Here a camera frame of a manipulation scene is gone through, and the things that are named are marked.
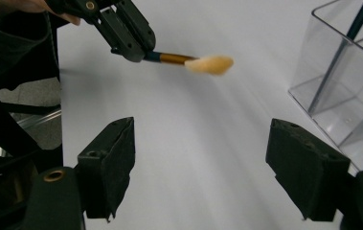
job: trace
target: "tan bristles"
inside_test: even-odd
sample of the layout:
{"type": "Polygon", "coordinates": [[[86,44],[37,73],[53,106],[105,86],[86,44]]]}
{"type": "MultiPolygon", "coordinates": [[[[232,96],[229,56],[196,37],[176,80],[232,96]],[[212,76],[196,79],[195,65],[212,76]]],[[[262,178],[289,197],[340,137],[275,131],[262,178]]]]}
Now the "tan bristles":
{"type": "Polygon", "coordinates": [[[225,74],[233,64],[232,58],[226,56],[202,57],[184,62],[185,67],[195,73],[208,73],[218,76],[225,74]]]}

